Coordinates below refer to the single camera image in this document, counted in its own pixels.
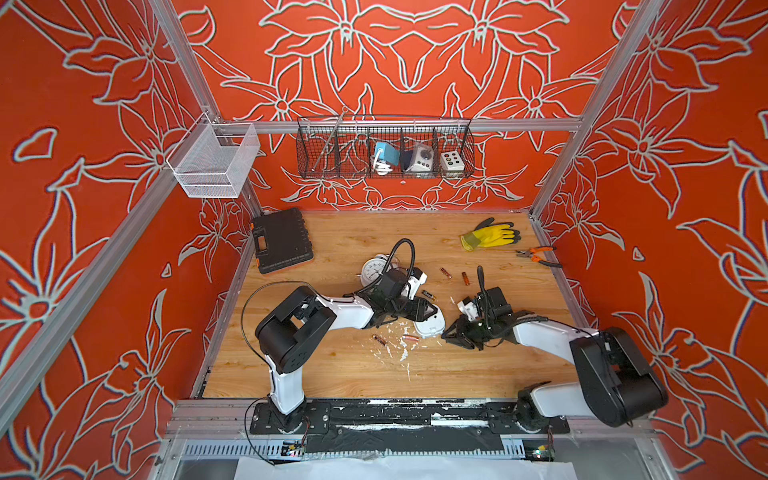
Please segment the white square alarm clock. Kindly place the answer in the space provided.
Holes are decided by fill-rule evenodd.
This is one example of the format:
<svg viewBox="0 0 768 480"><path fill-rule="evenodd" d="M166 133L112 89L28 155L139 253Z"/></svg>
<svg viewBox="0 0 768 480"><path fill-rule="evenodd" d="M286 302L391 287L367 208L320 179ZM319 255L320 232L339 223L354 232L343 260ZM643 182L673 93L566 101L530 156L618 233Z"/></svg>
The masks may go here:
<svg viewBox="0 0 768 480"><path fill-rule="evenodd" d="M414 325L417 334L424 339L440 337L446 328L445 318L441 310L432 319L428 321L418 321L415 322Z"/></svg>

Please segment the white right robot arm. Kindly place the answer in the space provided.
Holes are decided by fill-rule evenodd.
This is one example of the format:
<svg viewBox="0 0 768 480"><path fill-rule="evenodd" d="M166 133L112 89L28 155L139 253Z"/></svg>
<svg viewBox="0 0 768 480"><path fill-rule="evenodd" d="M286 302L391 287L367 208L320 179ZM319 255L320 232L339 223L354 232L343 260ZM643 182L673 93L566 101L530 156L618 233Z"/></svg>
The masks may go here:
<svg viewBox="0 0 768 480"><path fill-rule="evenodd" d="M481 351L493 340L535 348L575 368L577 380L535 383L518 392L512 418L518 428L538 433L559 417L590 417L609 427L629 425L669 402L669 393L623 329L579 328L531 311L515 311L498 287L487 288L477 268L480 291L458 304L460 316L441 338Z"/></svg>

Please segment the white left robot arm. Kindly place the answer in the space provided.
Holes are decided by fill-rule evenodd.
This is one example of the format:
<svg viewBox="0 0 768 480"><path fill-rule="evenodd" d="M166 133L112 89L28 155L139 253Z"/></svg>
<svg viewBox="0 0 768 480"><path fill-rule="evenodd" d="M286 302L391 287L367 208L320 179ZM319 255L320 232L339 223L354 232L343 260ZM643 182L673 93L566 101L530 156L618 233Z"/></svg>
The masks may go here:
<svg viewBox="0 0 768 480"><path fill-rule="evenodd" d="M416 337L442 334L446 322L441 309L419 291L428 275L416 266L415 244L399 239L383 264L366 263L361 271L369 282L341 297L320 293L310 283L297 288L259 322L253 345L240 314L240 331L248 348L269 368L268 405L288 429L300 421L306 408L303 367L328 332L341 329L368 330L404 318L414 324Z"/></svg>

